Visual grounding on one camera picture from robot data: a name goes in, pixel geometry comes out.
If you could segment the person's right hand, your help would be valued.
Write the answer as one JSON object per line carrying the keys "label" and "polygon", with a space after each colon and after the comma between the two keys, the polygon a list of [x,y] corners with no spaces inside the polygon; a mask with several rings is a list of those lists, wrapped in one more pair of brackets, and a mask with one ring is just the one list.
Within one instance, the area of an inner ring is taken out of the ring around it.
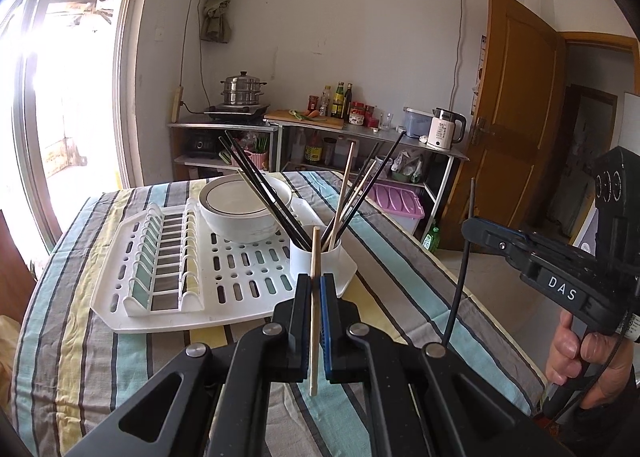
{"label": "person's right hand", "polygon": [[[562,310],[553,335],[544,373],[555,385],[577,378],[582,364],[604,365],[611,355],[617,337],[587,333],[579,340],[572,330],[573,315]],[[585,395],[580,407],[590,409],[613,403],[625,389],[634,362],[634,344],[623,338],[608,367]]]}

